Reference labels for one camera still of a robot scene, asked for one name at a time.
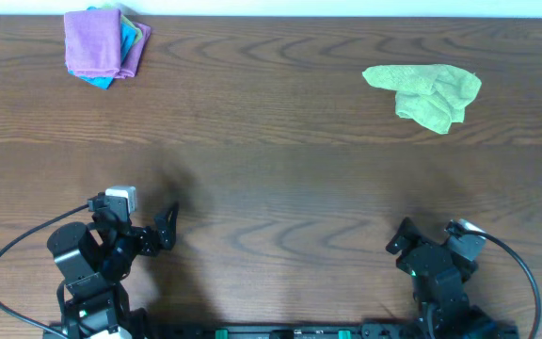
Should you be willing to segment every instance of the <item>white wall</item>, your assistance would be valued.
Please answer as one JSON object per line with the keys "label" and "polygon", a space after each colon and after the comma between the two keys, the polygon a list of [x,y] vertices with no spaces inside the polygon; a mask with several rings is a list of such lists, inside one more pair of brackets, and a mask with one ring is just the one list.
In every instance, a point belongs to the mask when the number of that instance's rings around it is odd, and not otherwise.
{"label": "white wall", "polygon": [[[105,2],[0,0],[0,14],[62,14]],[[542,0],[126,0],[120,3],[139,14],[165,15],[542,17]]]}

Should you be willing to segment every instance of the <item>green cloth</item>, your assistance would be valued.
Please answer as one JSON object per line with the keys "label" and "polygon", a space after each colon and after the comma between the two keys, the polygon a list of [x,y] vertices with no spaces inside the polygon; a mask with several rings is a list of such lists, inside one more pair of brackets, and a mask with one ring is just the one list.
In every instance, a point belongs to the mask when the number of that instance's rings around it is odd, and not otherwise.
{"label": "green cloth", "polygon": [[375,88],[396,90],[396,114],[438,134],[463,122],[465,107],[482,83],[476,75],[451,65],[375,66],[363,72]]}

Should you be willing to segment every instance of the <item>blue towel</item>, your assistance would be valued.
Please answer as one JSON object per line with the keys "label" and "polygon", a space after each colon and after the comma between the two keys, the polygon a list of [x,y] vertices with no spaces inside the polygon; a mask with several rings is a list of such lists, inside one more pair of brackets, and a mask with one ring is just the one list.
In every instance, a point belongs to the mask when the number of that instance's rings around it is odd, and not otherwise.
{"label": "blue towel", "polygon": [[[122,43],[120,45],[120,59],[122,61],[124,61],[124,59],[127,57],[127,54],[129,53],[129,50],[133,45],[133,41],[136,39],[136,35],[136,31],[131,28],[131,26],[129,26],[128,24],[120,24],[120,39],[122,40]],[[110,84],[112,84],[112,81],[114,80],[113,77],[102,76],[94,78],[79,76],[79,78],[89,82],[93,86],[99,87],[100,89],[108,89],[110,87]]]}

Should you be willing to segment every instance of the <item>cloth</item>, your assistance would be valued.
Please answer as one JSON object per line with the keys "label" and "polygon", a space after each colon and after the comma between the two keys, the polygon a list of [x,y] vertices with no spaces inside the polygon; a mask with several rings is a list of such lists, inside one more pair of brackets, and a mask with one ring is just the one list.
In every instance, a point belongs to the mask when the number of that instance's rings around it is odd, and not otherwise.
{"label": "cloth", "polygon": [[143,39],[136,43],[133,47],[131,47],[131,50],[129,50],[129,54],[127,54],[127,57],[122,62],[122,66],[120,66],[119,73],[114,75],[115,78],[125,79],[128,76],[136,76],[137,66],[139,65],[139,60],[141,59],[143,48],[146,45],[146,42],[148,42],[148,39],[150,38],[151,28],[149,26],[139,23],[134,24],[143,32]]}
{"label": "cloth", "polygon": [[[122,23],[120,25],[122,26],[122,30],[121,30],[122,45],[120,46],[120,54],[121,54],[120,57],[124,61],[124,59],[129,54],[129,51],[132,49],[131,46],[133,45],[133,40],[136,37],[136,32],[128,24]],[[99,87],[100,89],[108,89],[110,85],[112,84],[112,81],[114,80],[114,78],[118,77],[118,74],[119,74],[119,73],[114,74],[114,77],[112,77],[112,76],[86,76],[86,75],[80,75],[80,73],[74,73],[71,71],[69,71],[69,73],[80,77],[81,79],[89,82],[93,86]]]}
{"label": "cloth", "polygon": [[465,107],[478,94],[476,75],[451,65],[375,66],[363,72],[375,88],[396,90],[396,114],[438,134],[463,122]]}
{"label": "cloth", "polygon": [[118,9],[64,14],[68,70],[85,76],[114,76],[118,73],[122,63],[120,27]]}
{"label": "cloth", "polygon": [[[105,4],[102,6],[103,9],[109,9],[109,8],[114,8],[113,5],[110,5],[110,4]],[[120,20],[124,23],[124,24],[127,24],[129,25],[131,28],[133,28],[136,32],[136,35],[135,35],[135,40],[133,41],[133,44],[132,46],[135,46],[136,43],[138,43],[142,38],[143,38],[143,32],[141,31],[141,29],[139,29],[137,26],[135,26],[131,20],[127,19],[126,16],[124,15],[120,15]]]}

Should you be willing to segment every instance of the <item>wood grain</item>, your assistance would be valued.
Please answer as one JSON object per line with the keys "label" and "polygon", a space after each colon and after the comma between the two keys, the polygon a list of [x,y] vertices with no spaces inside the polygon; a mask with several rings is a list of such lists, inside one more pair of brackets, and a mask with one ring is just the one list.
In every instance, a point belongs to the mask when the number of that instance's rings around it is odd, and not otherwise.
{"label": "wood grain", "polygon": [[[436,239],[450,218],[476,222],[542,292],[542,20],[135,19],[153,27],[138,77],[103,91],[66,73],[61,17],[0,17],[0,248],[131,184],[135,224],[182,202],[176,249],[136,260],[125,284],[166,321],[414,316],[384,252],[404,216]],[[394,93],[360,76],[418,63],[483,80],[447,136],[398,119]],[[1,299],[45,322],[61,280],[52,230],[0,262]],[[470,298],[524,336],[523,273],[493,246],[479,262]],[[40,333],[0,311],[0,337]]]}

